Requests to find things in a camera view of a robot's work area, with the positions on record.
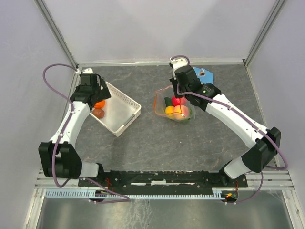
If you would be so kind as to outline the orange toy fruit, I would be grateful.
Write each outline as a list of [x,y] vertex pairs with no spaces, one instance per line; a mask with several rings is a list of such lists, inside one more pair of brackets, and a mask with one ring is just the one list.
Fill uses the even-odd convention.
[[97,102],[94,106],[95,109],[102,109],[105,106],[105,101]]

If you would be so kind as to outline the brown kiwi toy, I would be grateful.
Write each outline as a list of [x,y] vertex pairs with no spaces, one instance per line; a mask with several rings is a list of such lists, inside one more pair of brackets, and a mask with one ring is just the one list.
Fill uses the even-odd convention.
[[93,114],[96,118],[101,119],[101,118],[104,117],[105,112],[104,112],[102,109],[94,109],[93,112],[92,112],[92,114]]

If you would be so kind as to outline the red apple toy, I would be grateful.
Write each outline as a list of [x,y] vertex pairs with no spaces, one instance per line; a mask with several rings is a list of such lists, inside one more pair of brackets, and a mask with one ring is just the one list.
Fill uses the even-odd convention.
[[181,105],[186,104],[186,99],[184,97],[177,98],[177,97],[173,96],[171,98],[171,102],[172,102],[173,106],[181,106]]

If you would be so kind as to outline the green watermelon toy ball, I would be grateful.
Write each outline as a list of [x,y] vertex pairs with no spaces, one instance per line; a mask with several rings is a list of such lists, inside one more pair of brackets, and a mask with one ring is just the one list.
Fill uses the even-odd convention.
[[192,109],[188,108],[188,112],[184,115],[184,122],[193,119],[193,112]]

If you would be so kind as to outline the white perforated plastic basket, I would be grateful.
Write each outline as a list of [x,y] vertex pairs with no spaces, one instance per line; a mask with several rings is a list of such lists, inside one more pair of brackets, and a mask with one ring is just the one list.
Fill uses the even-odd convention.
[[106,82],[111,98],[106,99],[103,118],[97,118],[93,113],[90,115],[109,130],[116,137],[119,137],[141,114],[142,106],[125,93]]

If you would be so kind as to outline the peach toy fruit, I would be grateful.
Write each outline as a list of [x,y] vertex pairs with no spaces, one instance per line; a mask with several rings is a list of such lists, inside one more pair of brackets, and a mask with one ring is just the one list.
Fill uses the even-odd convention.
[[186,120],[189,118],[189,109],[184,105],[175,106],[173,109],[173,115],[178,121]]

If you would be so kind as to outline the yellow lemon toy fruit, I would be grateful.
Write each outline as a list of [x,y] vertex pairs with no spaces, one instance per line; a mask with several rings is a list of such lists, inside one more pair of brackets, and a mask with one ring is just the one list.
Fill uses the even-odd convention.
[[174,106],[167,106],[165,109],[166,117],[172,120],[174,119],[173,110],[174,110]]

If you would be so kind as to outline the clear zip bag orange zipper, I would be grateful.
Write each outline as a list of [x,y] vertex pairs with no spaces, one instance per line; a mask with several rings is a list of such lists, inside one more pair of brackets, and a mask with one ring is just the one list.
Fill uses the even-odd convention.
[[176,122],[189,122],[196,116],[194,106],[184,97],[175,96],[171,85],[155,91],[153,110],[157,116]]

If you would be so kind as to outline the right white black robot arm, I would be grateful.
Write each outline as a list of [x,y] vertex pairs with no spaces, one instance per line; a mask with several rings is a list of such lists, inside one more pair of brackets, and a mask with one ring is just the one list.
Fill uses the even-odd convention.
[[219,182],[229,187],[236,178],[249,171],[259,173],[280,153],[281,132],[249,118],[212,83],[202,84],[188,64],[173,64],[170,82],[174,94],[184,97],[193,106],[216,117],[229,127],[248,147],[248,151],[228,162],[219,174]]

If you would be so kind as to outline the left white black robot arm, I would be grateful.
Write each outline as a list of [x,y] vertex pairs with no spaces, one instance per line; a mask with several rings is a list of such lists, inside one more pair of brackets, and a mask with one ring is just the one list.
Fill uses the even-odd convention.
[[48,142],[42,142],[38,151],[46,177],[78,179],[89,177],[95,186],[105,182],[105,174],[99,163],[80,159],[75,144],[80,129],[94,106],[111,98],[107,84],[96,73],[82,73],[81,84],[68,99],[70,107],[59,129]]

